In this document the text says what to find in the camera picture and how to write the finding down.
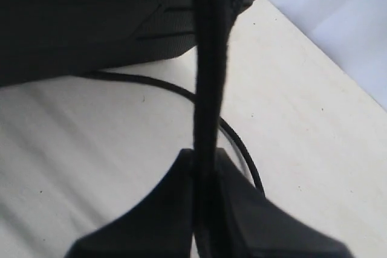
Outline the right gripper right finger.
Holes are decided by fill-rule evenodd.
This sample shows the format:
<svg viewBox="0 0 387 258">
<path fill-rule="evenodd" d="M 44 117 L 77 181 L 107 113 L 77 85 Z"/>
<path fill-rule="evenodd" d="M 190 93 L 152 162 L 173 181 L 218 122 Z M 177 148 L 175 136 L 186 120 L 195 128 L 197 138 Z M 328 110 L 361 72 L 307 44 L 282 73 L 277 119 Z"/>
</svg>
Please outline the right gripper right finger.
<svg viewBox="0 0 387 258">
<path fill-rule="evenodd" d="M 270 202 L 248 182 L 224 149 L 217 150 L 215 168 L 228 257 L 352 256 L 344 243 Z"/>
</svg>

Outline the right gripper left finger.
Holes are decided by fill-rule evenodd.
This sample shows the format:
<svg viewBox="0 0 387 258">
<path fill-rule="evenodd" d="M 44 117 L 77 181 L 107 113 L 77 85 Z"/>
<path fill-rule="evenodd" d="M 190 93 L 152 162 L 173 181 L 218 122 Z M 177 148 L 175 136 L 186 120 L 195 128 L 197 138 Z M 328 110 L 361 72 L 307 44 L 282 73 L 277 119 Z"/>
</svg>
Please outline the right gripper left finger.
<svg viewBox="0 0 387 258">
<path fill-rule="evenodd" d="M 183 149 L 157 186 L 134 208 L 78 239 L 67 257 L 189 257 L 194 185 L 192 150 Z"/>
</svg>

